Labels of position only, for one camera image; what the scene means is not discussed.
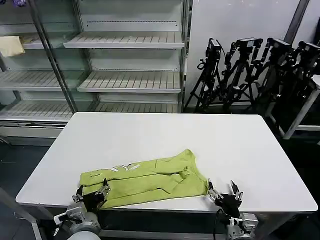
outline display shelf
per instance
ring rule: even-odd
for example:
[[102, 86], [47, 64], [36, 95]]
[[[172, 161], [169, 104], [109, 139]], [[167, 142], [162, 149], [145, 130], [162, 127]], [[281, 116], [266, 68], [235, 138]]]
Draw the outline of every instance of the display shelf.
[[63, 43], [67, 49], [182, 49], [179, 31], [82, 32]]
[[[37, 33], [21, 34], [20, 39], [24, 49], [44, 49], [44, 46]], [[55, 34], [50, 36], [51, 47], [54, 49], [64, 46], [64, 41], [68, 39], [66, 34]]]
[[[64, 71], [70, 89], [77, 87], [83, 71]], [[0, 72], [0, 90], [10, 91], [61, 91], [52, 70], [23, 70]]]
[[68, 121], [72, 112], [63, 100], [21, 100], [0, 111], [0, 120]]
[[93, 71], [79, 92], [180, 93], [180, 73], [161, 71]]
[[100, 102], [95, 112], [174, 114], [178, 113], [178, 105], [173, 103]]

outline black cable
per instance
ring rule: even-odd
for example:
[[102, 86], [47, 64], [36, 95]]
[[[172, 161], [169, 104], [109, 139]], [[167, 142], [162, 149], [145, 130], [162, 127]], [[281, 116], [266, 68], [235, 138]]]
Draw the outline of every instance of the black cable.
[[213, 240], [216, 240], [216, 227], [217, 227], [217, 221], [219, 219], [219, 213], [222, 211], [221, 208], [218, 209], [215, 213], [215, 218], [214, 218], [214, 224], [213, 224]]
[[222, 45], [220, 44], [220, 42], [216, 39], [216, 42], [219, 44], [219, 46], [221, 47], [222, 49], [222, 52], [223, 52], [223, 55], [224, 55], [224, 59], [226, 59], [226, 53], [225, 53], [225, 50], [224, 48], [222, 47]]

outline white table leg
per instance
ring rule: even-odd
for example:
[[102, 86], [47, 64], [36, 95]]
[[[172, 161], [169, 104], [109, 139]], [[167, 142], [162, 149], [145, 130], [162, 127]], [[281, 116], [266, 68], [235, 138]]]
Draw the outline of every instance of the white table leg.
[[37, 219], [34, 218], [30, 213], [24, 210], [13, 197], [11, 197], [5, 190], [0, 187], [0, 202], [3, 202], [6, 206], [13, 210], [13, 212], [19, 214], [25, 220], [31, 223], [34, 236], [36, 240], [44, 240], [38, 228]]
[[24, 210], [13, 197], [11, 197], [5, 190], [0, 187], [0, 202], [3, 202], [6, 206], [11, 208], [13, 212], [19, 214], [21, 217], [26, 219], [30, 223], [37, 223], [37, 219], [35, 219], [30, 213]]
[[273, 231], [277, 230], [285, 222], [290, 220], [296, 213], [286, 212], [271, 215], [261, 226], [258, 225], [255, 233], [255, 240], [262, 240], [271, 234]]
[[315, 100], [317, 99], [320, 93], [320, 89], [315, 89], [308, 99], [306, 100], [305, 104], [301, 108], [300, 112], [296, 116], [295, 120], [292, 122], [291, 126], [289, 127], [288, 131], [284, 134], [283, 139], [290, 139], [291, 136], [294, 134], [296, 128], [299, 126], [301, 121], [304, 119], [305, 115], [308, 113], [309, 109], [311, 108], [312, 104], [314, 104]]

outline green shirt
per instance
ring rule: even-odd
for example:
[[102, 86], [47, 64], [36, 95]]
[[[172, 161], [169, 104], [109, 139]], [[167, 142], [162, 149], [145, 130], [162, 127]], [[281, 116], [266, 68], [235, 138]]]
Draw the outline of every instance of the green shirt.
[[110, 185], [102, 208], [205, 195], [208, 182], [198, 171], [195, 155], [186, 149], [177, 156], [84, 172], [83, 194], [97, 191], [106, 178]]

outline shelf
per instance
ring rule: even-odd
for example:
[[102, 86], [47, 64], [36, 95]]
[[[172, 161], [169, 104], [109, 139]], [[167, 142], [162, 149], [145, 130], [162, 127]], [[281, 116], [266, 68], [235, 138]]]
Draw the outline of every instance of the shelf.
[[[20, 39], [24, 49], [44, 49], [44, 46], [37, 33], [26, 33], [20, 35]], [[57, 33], [55, 35], [49, 35], [51, 47], [54, 49], [64, 46], [64, 41], [67, 39], [66, 34]]]
[[178, 113], [178, 105], [173, 103], [100, 102], [95, 112], [175, 114]]
[[[70, 89], [75, 88], [83, 71], [64, 71]], [[61, 91], [56, 75], [51, 70], [23, 70], [0, 72], [0, 91]]]
[[179, 72], [93, 71], [77, 87], [79, 92], [174, 93], [181, 92]]
[[13, 121], [68, 121], [72, 112], [66, 101], [21, 100], [0, 111], [0, 120]]
[[67, 49], [182, 49], [179, 31], [82, 32], [65, 42]]

